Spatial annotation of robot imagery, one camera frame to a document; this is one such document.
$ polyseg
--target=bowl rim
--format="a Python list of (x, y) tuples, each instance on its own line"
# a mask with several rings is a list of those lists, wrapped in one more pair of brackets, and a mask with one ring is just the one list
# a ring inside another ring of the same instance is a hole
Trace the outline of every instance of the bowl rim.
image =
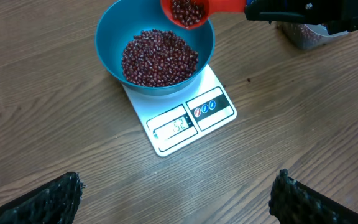
[(105, 69), (107, 69), (107, 71), (109, 71), (109, 73), (111, 75), (113, 75), (115, 78), (117, 78), (120, 82), (124, 82), (126, 85), (130, 85), (130, 86), (133, 86), (133, 87), (136, 87), (136, 88), (143, 88), (143, 89), (146, 89), (146, 90), (165, 90), (165, 89), (168, 89), (168, 88), (174, 88), (176, 86), (180, 86), (184, 83), (187, 83), (187, 82), (190, 82), (192, 81), (192, 79), (194, 79), (197, 75), (199, 75), (205, 68), (205, 66), (207, 66), (207, 64), (209, 63), (209, 61), (211, 60), (213, 54), (214, 54), (214, 50), (215, 50), (215, 30), (214, 30), (214, 27), (212, 26), (212, 22), (210, 21), (210, 19), (207, 20), (208, 22), (208, 25), (209, 27), (211, 28), (212, 30), (212, 35), (213, 35), (213, 41), (212, 41), (212, 50), (211, 52), (209, 53), (209, 56), (208, 56), (208, 59), (206, 61), (206, 63), (203, 65), (203, 67), (198, 70), (198, 72), (194, 75), (192, 75), (189, 79), (181, 82), (181, 83), (177, 83), (177, 84), (174, 84), (174, 85), (170, 85), (170, 86), (161, 86), (161, 87), (148, 87), (148, 86), (141, 86), (141, 85), (136, 85), (136, 84), (133, 84), (129, 81), (127, 81), (125, 78), (122, 79), (122, 78), (119, 78), (116, 74), (114, 74), (114, 72), (112, 72), (110, 70), (110, 68), (105, 64), (104, 60), (102, 59), (102, 57), (100, 56), (100, 53), (99, 53), (99, 46), (98, 46), (98, 31), (99, 31), (99, 26), (100, 26), (100, 23), (101, 21), (103, 20), (104, 16), (107, 14), (107, 12), (117, 3), (119, 3), (120, 1), (123, 1), (123, 0), (118, 0), (116, 1), (115, 3), (113, 3), (104, 13), (103, 15), (100, 17), (100, 20), (98, 22), (98, 25), (96, 26), (96, 32), (95, 32), (95, 35), (94, 35), (94, 42), (95, 42), (95, 48), (96, 48), (96, 53), (98, 54), (98, 57), (99, 57), (99, 60), (102, 62), (103, 66), (105, 67)]

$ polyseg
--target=clear plastic container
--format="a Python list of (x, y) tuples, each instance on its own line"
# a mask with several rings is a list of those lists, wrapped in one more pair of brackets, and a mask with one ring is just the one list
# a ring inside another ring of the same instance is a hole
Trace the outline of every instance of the clear plastic container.
[(277, 26), (300, 49), (309, 50), (323, 44), (328, 44), (348, 32), (329, 35), (323, 25), (295, 24), (290, 22), (278, 22)]

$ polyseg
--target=wood grain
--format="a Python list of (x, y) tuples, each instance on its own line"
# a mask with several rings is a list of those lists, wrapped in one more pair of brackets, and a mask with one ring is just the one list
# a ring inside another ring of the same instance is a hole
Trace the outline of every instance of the wood grain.
[(111, 4), (0, 0), (0, 205), (77, 171), (75, 223), (277, 223), (287, 168), (358, 212), (358, 32), (303, 52), (267, 22), (215, 15), (210, 65), (238, 117), (161, 158), (96, 56)]

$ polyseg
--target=white scale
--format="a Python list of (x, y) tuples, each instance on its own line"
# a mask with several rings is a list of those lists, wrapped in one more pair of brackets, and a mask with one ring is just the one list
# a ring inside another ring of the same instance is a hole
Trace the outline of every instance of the white scale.
[(159, 156), (185, 147), (237, 116), (209, 65), (188, 86), (170, 95), (147, 96), (124, 89)]

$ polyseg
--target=scale button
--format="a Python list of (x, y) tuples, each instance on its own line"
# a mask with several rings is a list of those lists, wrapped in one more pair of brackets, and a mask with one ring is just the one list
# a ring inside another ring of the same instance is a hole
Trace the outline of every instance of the scale button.
[(213, 109), (215, 109), (215, 107), (216, 107), (215, 101), (214, 101), (214, 100), (211, 100), (211, 101), (209, 102), (209, 108), (210, 108), (211, 110), (213, 110)]
[(200, 115), (201, 115), (201, 109), (200, 109), (200, 108), (196, 108), (196, 109), (194, 110), (194, 116), (195, 116), (196, 118), (198, 118)]
[(203, 113), (207, 113), (207, 112), (208, 112), (208, 105), (204, 104), (204, 105), (201, 107), (201, 110), (203, 111)]

